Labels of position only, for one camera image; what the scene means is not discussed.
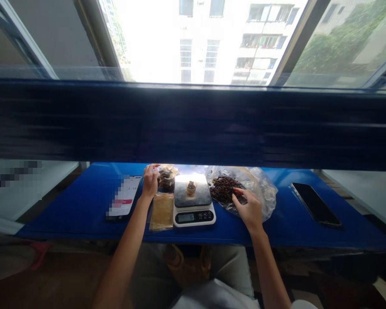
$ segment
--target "digital kitchen scale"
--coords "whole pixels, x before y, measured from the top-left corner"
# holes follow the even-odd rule
[[[216,213],[206,177],[203,174],[177,175],[175,177],[175,204],[173,207],[174,225],[176,227],[189,227],[209,225],[215,222]]]

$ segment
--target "hand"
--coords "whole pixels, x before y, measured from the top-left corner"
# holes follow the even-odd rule
[[[154,195],[157,193],[158,166],[160,166],[160,164],[147,165],[143,174],[142,196],[145,196],[150,200],[153,199]]]
[[[233,203],[236,205],[239,215],[246,225],[250,235],[263,232],[263,215],[262,206],[265,207],[265,201],[263,199],[263,205],[256,198],[256,196],[248,191],[239,188],[233,188],[238,194],[244,195],[247,199],[247,204],[240,204],[237,197],[232,194]]]

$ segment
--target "blue table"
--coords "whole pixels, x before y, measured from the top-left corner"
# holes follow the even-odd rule
[[[141,175],[145,164],[94,163],[34,221],[16,236],[22,238],[119,239],[126,222],[105,221],[106,211],[123,175]],[[360,248],[386,250],[386,235],[375,228],[310,170],[263,169],[279,189],[277,205],[264,223],[272,246]],[[317,223],[290,188],[292,182],[311,185],[342,222],[342,228]],[[202,227],[149,232],[148,242],[251,245],[241,219],[214,202],[216,223]]]

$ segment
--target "scale display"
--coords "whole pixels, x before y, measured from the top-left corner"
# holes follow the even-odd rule
[[[179,222],[194,221],[194,214],[179,215]]]

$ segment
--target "person's lap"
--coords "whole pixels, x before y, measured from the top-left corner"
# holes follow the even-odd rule
[[[166,245],[142,243],[133,271],[130,293],[133,307],[168,308],[181,287],[162,258]],[[211,248],[211,277],[253,298],[246,250],[242,246]]]

